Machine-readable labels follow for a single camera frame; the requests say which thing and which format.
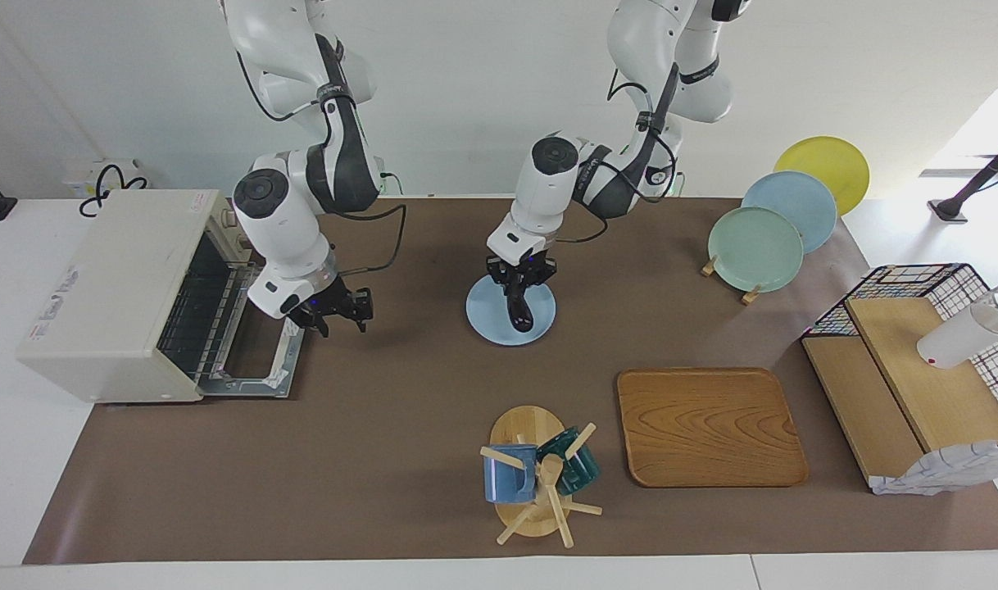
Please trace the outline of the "dark purple eggplant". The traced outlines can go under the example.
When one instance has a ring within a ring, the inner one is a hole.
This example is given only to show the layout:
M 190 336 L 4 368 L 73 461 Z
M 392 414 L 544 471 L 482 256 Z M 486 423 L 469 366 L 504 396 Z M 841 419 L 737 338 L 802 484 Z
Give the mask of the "dark purple eggplant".
M 533 326 L 535 326 L 535 317 L 525 301 L 525 288 L 515 285 L 514 305 L 510 309 L 506 309 L 506 312 L 515 331 L 522 334 L 532 331 Z

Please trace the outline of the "glass oven door with handle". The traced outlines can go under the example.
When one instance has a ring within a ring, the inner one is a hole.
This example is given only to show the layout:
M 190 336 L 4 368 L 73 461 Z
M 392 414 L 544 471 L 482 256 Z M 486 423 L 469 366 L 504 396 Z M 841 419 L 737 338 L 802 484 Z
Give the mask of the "glass oven door with handle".
M 247 303 L 208 340 L 194 381 L 206 397 L 287 398 L 305 335 Z

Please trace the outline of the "beige toaster oven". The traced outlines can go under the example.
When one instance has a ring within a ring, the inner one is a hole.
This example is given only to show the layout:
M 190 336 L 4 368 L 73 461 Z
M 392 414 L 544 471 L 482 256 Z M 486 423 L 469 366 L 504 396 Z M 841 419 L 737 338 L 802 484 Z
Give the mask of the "beige toaster oven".
M 251 240 L 218 191 L 113 192 L 20 341 L 17 361 L 90 404 L 206 398 L 156 348 L 185 274 L 201 261 L 255 264 Z

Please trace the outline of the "wooden mug tree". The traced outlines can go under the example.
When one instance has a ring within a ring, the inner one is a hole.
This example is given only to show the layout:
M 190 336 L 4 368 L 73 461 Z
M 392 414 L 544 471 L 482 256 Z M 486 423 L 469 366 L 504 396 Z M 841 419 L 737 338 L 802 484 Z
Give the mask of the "wooden mug tree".
M 480 449 L 481 458 L 492 458 L 515 468 L 525 470 L 522 460 L 506 453 L 488 449 L 497 444 L 533 444 L 539 447 L 568 427 L 556 418 L 551 411 L 540 406 L 516 406 L 497 419 L 489 434 L 488 444 Z M 580 429 L 580 436 L 565 453 L 566 458 L 577 453 L 582 445 L 588 444 L 596 426 L 589 423 Z M 515 535 L 526 538 L 543 538 L 552 533 L 560 535 L 562 544 L 570 549 L 574 546 L 573 533 L 568 525 L 570 513 L 601 515 L 603 509 L 575 501 L 575 494 L 562 496 L 556 491 L 556 482 L 563 470 L 564 461 L 556 455 L 544 456 L 541 463 L 536 458 L 536 497 L 523 504 L 489 504 L 503 523 L 502 533 L 497 544 L 504 545 Z

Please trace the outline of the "brown table mat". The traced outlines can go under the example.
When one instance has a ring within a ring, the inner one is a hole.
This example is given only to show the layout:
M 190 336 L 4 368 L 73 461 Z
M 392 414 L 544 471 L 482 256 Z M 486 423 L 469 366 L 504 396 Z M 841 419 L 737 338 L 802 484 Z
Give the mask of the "brown table mat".
M 701 276 L 731 198 L 641 205 L 559 245 L 556 322 L 496 347 L 465 317 L 504 199 L 413 199 L 397 264 L 368 277 L 367 332 L 330 321 L 285 400 L 96 406 L 27 564 L 454 559 L 560 554 L 558 535 L 496 543 L 481 445 L 540 406 L 593 422 L 600 478 L 571 516 L 575 556 L 998 549 L 998 492 L 877 496 L 798 337 L 869 268 L 837 229 L 787 288 L 743 306 Z M 787 488 L 645 489 L 629 477 L 615 379 L 631 367 L 764 367 L 783 386 L 809 478 Z

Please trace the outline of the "dark green mug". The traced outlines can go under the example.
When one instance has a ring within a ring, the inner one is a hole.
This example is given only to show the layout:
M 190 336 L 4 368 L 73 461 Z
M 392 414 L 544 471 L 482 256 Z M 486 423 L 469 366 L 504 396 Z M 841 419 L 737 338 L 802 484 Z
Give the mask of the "dark green mug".
M 556 482 L 556 491 L 562 496 L 570 496 L 576 492 L 581 492 L 585 487 L 592 484 L 599 478 L 600 466 L 594 459 L 592 451 L 586 445 L 582 445 L 575 455 L 566 458 L 565 453 L 580 436 L 580 429 L 571 426 L 563 432 L 544 442 L 536 451 L 537 462 L 541 463 L 544 456 L 556 455 L 563 461 L 563 470 Z

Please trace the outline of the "blue mug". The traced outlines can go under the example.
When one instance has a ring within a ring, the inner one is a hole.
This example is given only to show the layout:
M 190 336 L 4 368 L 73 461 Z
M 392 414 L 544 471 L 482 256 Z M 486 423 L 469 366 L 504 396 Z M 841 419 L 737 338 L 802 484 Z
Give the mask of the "blue mug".
M 537 446 L 497 444 L 488 445 L 488 449 L 522 460 L 525 470 L 483 458 L 485 500 L 492 504 L 523 504 L 535 500 Z

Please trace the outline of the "wooden plate rack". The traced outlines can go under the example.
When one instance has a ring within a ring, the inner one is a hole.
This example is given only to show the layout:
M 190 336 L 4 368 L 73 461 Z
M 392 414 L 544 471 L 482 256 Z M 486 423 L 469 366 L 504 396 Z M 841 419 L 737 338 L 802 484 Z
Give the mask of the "wooden plate rack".
M 719 261 L 718 256 L 711 257 L 699 270 L 701 276 L 704 277 L 713 276 L 716 273 L 717 261 Z M 743 306 L 751 305 L 751 303 L 753 303 L 761 294 L 761 287 L 762 287 L 761 284 L 757 284 L 755 285 L 754 288 L 751 288 L 750 291 L 746 291 L 745 294 L 742 295 L 742 298 L 740 298 L 740 303 Z

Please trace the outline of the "brown wooden tray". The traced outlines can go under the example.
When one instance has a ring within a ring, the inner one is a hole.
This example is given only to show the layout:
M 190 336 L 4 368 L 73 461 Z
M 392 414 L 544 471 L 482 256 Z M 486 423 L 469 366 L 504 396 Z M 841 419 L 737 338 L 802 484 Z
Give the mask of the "brown wooden tray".
M 783 386 L 762 367 L 638 367 L 615 379 L 644 488 L 780 488 L 810 475 Z

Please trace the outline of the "pale green plate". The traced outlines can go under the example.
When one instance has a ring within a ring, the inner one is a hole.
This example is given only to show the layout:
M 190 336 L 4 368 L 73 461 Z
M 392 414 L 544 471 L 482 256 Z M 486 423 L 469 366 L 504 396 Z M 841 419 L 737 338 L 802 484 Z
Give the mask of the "pale green plate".
M 725 283 L 745 293 L 769 293 L 799 274 L 804 245 L 795 225 L 761 206 L 740 206 L 713 224 L 708 264 Z

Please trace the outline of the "light blue racked plate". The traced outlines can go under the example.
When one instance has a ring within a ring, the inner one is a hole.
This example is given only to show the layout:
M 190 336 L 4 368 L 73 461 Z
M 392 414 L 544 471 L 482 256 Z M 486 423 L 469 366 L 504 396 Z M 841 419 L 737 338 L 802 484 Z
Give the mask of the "light blue racked plate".
M 825 245 L 837 223 L 832 191 L 813 175 L 795 170 L 775 171 L 758 179 L 740 205 L 768 209 L 790 221 L 800 235 L 804 254 Z

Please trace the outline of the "white power strip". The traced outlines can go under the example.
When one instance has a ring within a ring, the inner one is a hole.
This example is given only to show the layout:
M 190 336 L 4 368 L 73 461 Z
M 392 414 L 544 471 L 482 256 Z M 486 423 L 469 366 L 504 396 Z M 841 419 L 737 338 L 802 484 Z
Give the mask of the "white power strip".
M 63 184 L 72 197 L 90 198 L 96 194 L 96 187 L 102 192 L 121 189 L 128 184 L 134 184 L 135 188 L 144 184 L 150 188 L 153 179 L 134 158 L 103 158 L 97 161 L 70 161 Z

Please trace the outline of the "yellow plate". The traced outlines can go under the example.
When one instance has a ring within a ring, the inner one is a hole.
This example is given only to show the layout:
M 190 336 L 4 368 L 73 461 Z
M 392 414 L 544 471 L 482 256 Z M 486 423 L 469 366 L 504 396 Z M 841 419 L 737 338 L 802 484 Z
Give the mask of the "yellow plate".
M 830 190 L 837 214 L 854 210 L 869 191 L 869 161 L 854 144 L 839 137 L 809 137 L 787 147 L 777 157 L 773 172 L 798 171 L 814 176 Z

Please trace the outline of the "white cup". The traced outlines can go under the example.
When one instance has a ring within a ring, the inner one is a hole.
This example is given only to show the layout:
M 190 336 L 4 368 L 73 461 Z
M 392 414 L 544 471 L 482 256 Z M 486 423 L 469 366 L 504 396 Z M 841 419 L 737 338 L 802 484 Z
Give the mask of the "white cup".
M 998 343 L 998 285 L 941 322 L 918 343 L 916 352 L 938 369 L 952 369 Z

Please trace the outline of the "black stand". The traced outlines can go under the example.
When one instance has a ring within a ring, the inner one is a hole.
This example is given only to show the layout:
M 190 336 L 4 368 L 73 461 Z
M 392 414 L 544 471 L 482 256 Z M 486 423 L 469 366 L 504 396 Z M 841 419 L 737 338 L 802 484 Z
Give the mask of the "black stand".
M 929 211 L 942 223 L 966 224 L 968 218 L 961 213 L 964 203 L 968 198 L 983 190 L 994 187 L 992 180 L 998 175 L 998 153 L 991 158 L 983 168 L 964 184 L 963 188 L 956 192 L 953 197 L 946 199 L 930 199 L 927 202 Z

